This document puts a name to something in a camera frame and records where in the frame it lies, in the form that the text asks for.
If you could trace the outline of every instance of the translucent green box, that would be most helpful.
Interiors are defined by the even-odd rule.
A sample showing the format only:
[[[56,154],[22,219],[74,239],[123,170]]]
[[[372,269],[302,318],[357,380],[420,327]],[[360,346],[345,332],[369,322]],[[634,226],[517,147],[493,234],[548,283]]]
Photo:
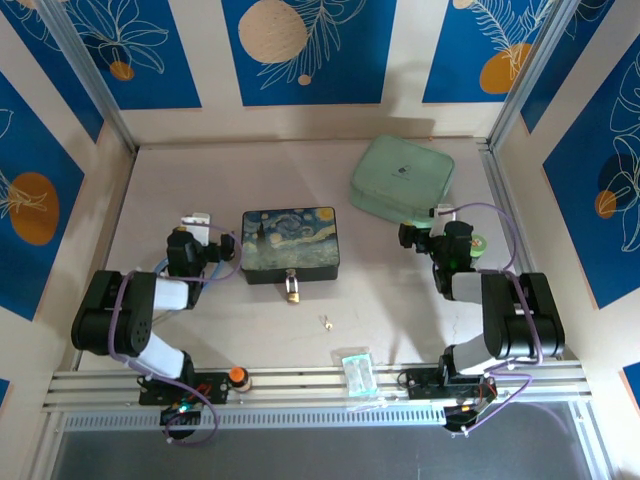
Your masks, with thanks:
[[[351,177],[353,205],[395,223],[431,226],[429,210],[442,203],[455,164],[442,152],[381,135]]]

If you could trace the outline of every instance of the gold padlock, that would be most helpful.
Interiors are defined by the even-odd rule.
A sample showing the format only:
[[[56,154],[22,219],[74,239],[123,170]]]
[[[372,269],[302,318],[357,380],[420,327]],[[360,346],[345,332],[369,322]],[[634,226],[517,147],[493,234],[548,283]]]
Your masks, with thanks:
[[[292,268],[287,270],[287,278],[284,284],[287,288],[287,302],[296,304],[300,303],[300,293],[298,293],[298,279],[296,278],[296,271]]]

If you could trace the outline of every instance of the box with starry night print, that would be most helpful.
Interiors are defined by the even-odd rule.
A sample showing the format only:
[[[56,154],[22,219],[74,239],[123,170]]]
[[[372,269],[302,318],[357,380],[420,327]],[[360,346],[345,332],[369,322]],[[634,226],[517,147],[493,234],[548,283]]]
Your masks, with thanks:
[[[245,212],[242,270],[249,284],[282,283],[295,270],[298,281],[338,278],[340,250],[331,207]]]

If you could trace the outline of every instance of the orange button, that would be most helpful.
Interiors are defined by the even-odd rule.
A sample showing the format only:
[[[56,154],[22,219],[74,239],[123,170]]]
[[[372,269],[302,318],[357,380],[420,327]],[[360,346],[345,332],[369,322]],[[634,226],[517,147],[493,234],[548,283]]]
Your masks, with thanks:
[[[232,382],[239,383],[244,380],[245,373],[242,367],[233,367],[229,372],[229,378]]]

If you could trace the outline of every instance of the starry night painting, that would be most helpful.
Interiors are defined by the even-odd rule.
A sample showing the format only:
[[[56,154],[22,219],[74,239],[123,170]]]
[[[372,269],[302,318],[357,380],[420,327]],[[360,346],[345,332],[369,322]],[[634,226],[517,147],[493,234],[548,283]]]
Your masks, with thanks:
[[[243,270],[337,267],[335,211],[330,207],[246,212]]]

